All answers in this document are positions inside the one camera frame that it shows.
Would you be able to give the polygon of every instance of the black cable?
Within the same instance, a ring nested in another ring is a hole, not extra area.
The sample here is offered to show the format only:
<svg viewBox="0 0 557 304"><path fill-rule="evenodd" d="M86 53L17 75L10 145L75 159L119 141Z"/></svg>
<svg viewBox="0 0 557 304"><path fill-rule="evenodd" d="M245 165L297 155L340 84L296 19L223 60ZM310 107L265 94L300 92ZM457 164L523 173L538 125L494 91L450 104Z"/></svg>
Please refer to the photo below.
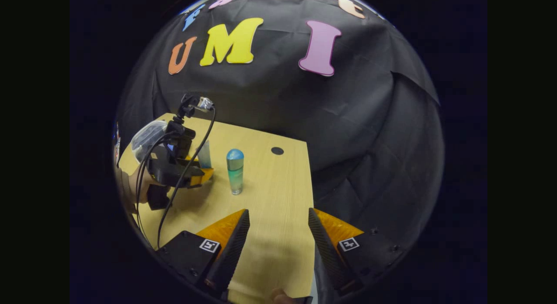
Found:
<svg viewBox="0 0 557 304"><path fill-rule="evenodd" d="M143 183L143 173L145 172L145 167L147 167L147 160L151 156L151 153L152 153L153 149L155 149L155 146L158 146L159 144L164 143L164 140L167 137L169 137L173 134L174 134L174 132L166 133L165 135L159 137L159 139L157 139L157 141L155 141L155 143L151 146L151 148L149 149L147 154L145 154L145 156L143 157L143 159L139 163L139 172L138 172L138 176L135 179L135 203L136 203L136 211L137 211L137 215L138 215L138 224L139 224L139 227L140 227L140 232L143 231L143 235L145 236L145 239L147 239L147 241L149 241L149 239L147 238L147 233L145 232L145 229L143 229L143 223L141 222L141 217L139 215L139 197L140 197L140 191L141 191L141 184Z"/></svg>
<svg viewBox="0 0 557 304"><path fill-rule="evenodd" d="M199 145L199 147L197 147L197 149L195 150L195 153L193 154L191 159L189 159L189 162L185 166L184 171L182 171L181 176L178 179L178 183L176 183L176 186L175 186L174 191L172 193L171 199L168 202L167 207L164 210L163 217L161 218L161 223L159 224L159 231L157 233L157 248L158 249L161 248L159 243L160 243L160 240L161 240L161 229L163 228L163 222L164 222L164 219L167 216L167 213L168 213L169 209L172 206L172 202L174 201L174 197L176 196L176 192L178 191L178 187L180 186L181 181L184 179L184 175L188 171L189 166L191 166L191 163L193 163L194 159L197 157L197 154L199 153L199 150L205 144L205 141L207 140L207 137L209 137L209 133L211 133L211 129L213 128L213 123L215 123L215 116L217 115L217 110L215 109L215 105L213 105L211 107L211 110L213 110L213 118L211 119L211 123L209 124L209 128L207 129L207 133L205 133L205 137L203 138L203 140L201 140L201 144Z"/></svg>

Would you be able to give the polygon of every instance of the person's hand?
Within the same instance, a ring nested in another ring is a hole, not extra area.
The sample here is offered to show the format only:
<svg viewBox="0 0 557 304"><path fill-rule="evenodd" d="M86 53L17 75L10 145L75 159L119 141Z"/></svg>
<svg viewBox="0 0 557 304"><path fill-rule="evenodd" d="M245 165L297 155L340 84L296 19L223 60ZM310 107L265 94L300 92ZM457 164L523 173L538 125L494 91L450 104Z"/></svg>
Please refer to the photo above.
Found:
<svg viewBox="0 0 557 304"><path fill-rule="evenodd" d="M273 300L273 304L296 304L281 288L273 289L271 292L271 300Z"/></svg>
<svg viewBox="0 0 557 304"><path fill-rule="evenodd" d="M134 198L134 203L136 201L136 196L137 194L135 193L135 188L136 188L136 181L139 175L139 167L137 167L137 169L134 171L134 173L129 177L129 183L130 183L130 188L131 188L131 193L133 194ZM141 189L139 190L139 202L140 203L147 203L147 190L149 189L149 186L151 184L154 185L161 185L160 183L158 183L157 181L155 181L155 179L153 179L153 177L151 177L151 175L149 174L149 171L147 171L147 167L145 167L145 170L143 171L143 181L141 182Z"/></svg>

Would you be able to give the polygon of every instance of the black fabric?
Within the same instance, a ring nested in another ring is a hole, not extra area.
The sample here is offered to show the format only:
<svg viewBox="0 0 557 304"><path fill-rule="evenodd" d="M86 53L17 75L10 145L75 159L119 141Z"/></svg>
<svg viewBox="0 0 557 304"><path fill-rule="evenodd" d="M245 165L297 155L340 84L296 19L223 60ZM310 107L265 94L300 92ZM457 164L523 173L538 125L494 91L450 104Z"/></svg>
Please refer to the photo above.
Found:
<svg viewBox="0 0 557 304"><path fill-rule="evenodd" d="M215 1L185 32L184 16L173 18L146 48L120 103L122 148L147 122L175 112L185 92L201 92L219 106L218 122L308 143L316 208L409 248L436 202L444 146L437 94L402 34L364 7L365 19L347 14L337 0L233 0L209 10ZM199 65L209 28L225 24L230 33L252 17L264 20L252 63ZM333 76L298 67L308 20L342 32ZM170 75L172 48L192 36L185 67Z"/></svg>

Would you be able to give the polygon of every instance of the yellow letter m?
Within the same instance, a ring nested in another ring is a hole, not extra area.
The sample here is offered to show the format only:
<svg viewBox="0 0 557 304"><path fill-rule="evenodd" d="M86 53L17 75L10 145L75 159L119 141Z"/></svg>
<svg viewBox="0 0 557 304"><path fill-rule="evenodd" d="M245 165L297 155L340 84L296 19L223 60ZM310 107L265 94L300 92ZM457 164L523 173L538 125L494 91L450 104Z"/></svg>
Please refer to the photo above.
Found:
<svg viewBox="0 0 557 304"><path fill-rule="evenodd" d="M229 64L249 64L253 60L251 53L251 42L256 28L263 23L262 18L245 19L228 34L226 26L219 24L209 29L209 39L203 59L199 62L201 66L210 66L215 61L213 49L217 62L220 64L224 60L227 52L232 48L226 61Z"/></svg>

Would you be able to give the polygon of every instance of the foam letter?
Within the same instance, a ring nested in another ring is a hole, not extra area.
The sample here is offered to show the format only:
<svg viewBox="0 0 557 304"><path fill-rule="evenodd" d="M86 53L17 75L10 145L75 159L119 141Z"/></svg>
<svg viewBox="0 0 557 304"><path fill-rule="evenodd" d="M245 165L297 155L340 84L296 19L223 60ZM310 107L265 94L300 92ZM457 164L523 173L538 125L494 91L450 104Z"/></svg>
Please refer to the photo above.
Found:
<svg viewBox="0 0 557 304"><path fill-rule="evenodd" d="M364 9L362 9L359 6L356 6L352 1L350 0L338 0L339 1L339 7L340 9L348 12L349 14L358 17L360 19L365 19L366 17L363 14L360 14L360 12L356 11L356 9L360 10L360 11L364 11Z"/></svg>
<svg viewBox="0 0 557 304"><path fill-rule="evenodd" d="M231 1L232 0L217 0L217 1L215 1L215 3L213 3L212 5L209 6L209 9L213 9L215 7L218 7L218 6L223 6L223 5L225 5L225 4L227 4Z"/></svg>
<svg viewBox="0 0 557 304"><path fill-rule="evenodd" d="M195 17L199 14L199 12L201 12L201 8L205 7L204 4L202 4L201 6L199 6L199 8L197 8L194 12L192 12L186 19L185 19L185 24L184 24L184 28L181 30L182 32L185 31L185 29L193 23L193 21L195 21Z"/></svg>
<svg viewBox="0 0 557 304"><path fill-rule="evenodd" d="M245 19L236 26L236 28L228 34L226 26L219 24L209 29L209 39L203 59L199 62L200 66L210 66L215 61L213 57L213 49L217 62L220 64L232 48L226 61L229 64L249 64L253 61L251 53L251 42L257 27L263 23L262 18Z"/></svg>
<svg viewBox="0 0 557 304"><path fill-rule="evenodd" d="M185 62L187 62L188 60L188 55L189 55L189 50L191 49L191 45L196 39L197 36L194 36L189 38L189 40L185 42L184 54L181 56L181 60L179 64L176 64L176 60L178 59L178 52L180 51L180 48L183 45L183 43L177 44L172 49L171 61L168 63L168 73L176 74L182 70L182 68L185 65Z"/></svg>
<svg viewBox="0 0 557 304"><path fill-rule="evenodd" d="M331 66L332 46L335 38L342 33L336 27L318 21L308 21L312 36L308 53L298 62L302 70L308 70L324 76L332 76L335 69Z"/></svg>

